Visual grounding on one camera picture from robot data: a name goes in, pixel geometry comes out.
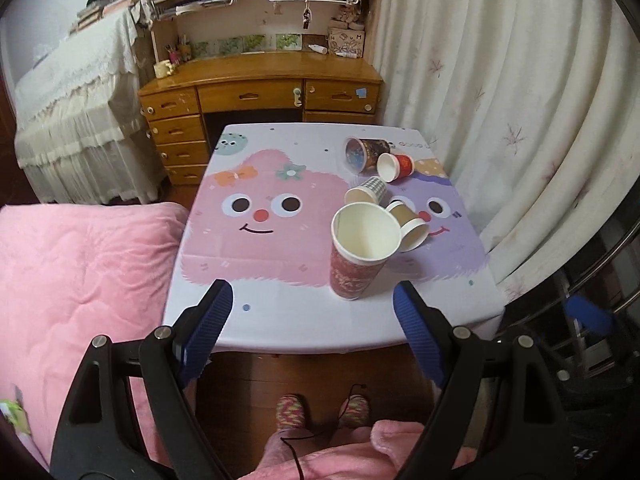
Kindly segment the red patterned paper cup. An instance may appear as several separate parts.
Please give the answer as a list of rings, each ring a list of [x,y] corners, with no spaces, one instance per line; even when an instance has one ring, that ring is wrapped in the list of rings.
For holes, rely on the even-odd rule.
[[[331,235],[330,286],[347,300],[364,293],[402,242],[397,220],[381,206],[363,202],[334,214]]]

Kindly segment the brown kraft paper cup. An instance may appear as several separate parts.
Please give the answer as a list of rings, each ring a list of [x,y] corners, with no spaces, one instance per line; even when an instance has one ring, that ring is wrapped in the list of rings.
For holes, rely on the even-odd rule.
[[[395,218],[400,226],[401,252],[412,252],[420,247],[430,234],[430,228],[425,220],[419,217],[402,200],[392,200],[386,210]]]

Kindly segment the grey striped paper cup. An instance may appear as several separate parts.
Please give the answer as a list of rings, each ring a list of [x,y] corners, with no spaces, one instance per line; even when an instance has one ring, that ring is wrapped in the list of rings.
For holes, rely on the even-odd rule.
[[[370,177],[350,188],[344,195],[344,203],[370,203],[381,205],[387,192],[386,183],[379,177]]]

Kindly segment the dark brown patterned cup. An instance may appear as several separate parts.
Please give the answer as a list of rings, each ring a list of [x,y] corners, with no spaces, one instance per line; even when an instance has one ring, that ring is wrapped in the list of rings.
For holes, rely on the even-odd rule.
[[[378,158],[390,152],[390,144],[383,139],[349,138],[344,153],[347,165],[357,174],[376,167]]]

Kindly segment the black metal rack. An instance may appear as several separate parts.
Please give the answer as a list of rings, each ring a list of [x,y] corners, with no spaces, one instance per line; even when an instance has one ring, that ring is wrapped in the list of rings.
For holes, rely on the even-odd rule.
[[[544,360],[524,393],[527,429],[557,437],[586,471],[639,465],[639,195],[567,263],[506,306]]]

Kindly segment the pink fleece robe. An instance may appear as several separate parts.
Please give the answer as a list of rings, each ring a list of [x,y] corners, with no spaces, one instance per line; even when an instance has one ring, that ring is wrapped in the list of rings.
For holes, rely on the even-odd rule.
[[[341,428],[322,448],[306,429],[275,432],[249,479],[393,479],[405,465],[424,426],[379,420],[371,427]]]

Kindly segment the pink quilted blanket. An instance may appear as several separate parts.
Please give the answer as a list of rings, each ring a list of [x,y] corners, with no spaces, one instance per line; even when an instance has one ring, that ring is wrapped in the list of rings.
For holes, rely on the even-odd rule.
[[[2,207],[1,396],[21,401],[43,458],[93,338],[160,326],[188,215],[175,203]]]

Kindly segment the right knitted slipper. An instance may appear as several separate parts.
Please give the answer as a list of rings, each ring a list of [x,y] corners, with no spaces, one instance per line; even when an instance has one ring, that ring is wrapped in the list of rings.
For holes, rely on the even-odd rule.
[[[357,429],[367,427],[370,420],[368,399],[360,393],[351,394],[338,410],[340,428]]]

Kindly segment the left knitted slipper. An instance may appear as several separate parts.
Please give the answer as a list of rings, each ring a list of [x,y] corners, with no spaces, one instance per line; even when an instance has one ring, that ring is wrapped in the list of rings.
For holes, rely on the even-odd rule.
[[[306,428],[306,412],[303,399],[297,394],[281,396],[276,406],[278,431]]]

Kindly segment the cartoon monster tablecloth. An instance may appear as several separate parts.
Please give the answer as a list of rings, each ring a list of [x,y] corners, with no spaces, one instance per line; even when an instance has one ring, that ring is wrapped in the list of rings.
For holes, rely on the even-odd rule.
[[[428,226],[426,241],[394,255],[356,300],[330,286],[331,220],[363,181],[345,153],[351,140],[385,141],[416,162],[385,197],[402,200]],[[344,353],[401,344],[392,296],[405,280],[450,323],[483,337],[506,304],[464,203],[422,134],[382,126],[224,128],[180,243],[164,323],[175,323],[216,280],[233,289],[220,351]]]

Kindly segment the cream lace covered furniture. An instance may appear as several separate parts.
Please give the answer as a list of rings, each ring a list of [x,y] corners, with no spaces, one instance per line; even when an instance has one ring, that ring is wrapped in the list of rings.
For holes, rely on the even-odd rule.
[[[38,200],[157,200],[165,171],[138,92],[154,77],[148,0],[63,40],[17,84],[17,165]]]

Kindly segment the wooden desk with drawers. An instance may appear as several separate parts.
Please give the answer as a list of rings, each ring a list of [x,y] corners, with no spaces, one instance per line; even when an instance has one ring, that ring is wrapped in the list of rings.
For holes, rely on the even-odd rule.
[[[362,58],[282,51],[189,62],[146,84],[139,98],[170,183],[195,186],[226,125],[372,125],[382,85],[382,77]]]

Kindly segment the white floral curtain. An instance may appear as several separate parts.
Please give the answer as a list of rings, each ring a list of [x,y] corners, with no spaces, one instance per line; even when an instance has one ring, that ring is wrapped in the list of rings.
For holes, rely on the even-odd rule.
[[[382,0],[385,125],[423,134],[516,299],[639,175],[639,41],[615,0]]]

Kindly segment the patterned cardboard box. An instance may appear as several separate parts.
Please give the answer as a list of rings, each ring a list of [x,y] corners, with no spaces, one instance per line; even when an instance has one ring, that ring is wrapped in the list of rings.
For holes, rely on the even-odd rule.
[[[364,40],[366,33],[363,30],[335,27],[328,30],[329,52],[342,58],[362,58]]]

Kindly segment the wooden bookshelf hutch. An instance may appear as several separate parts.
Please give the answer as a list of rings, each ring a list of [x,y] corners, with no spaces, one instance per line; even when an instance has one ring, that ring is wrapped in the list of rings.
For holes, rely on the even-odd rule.
[[[157,61],[328,48],[330,28],[363,30],[372,54],[380,0],[357,4],[269,0],[149,0]]]

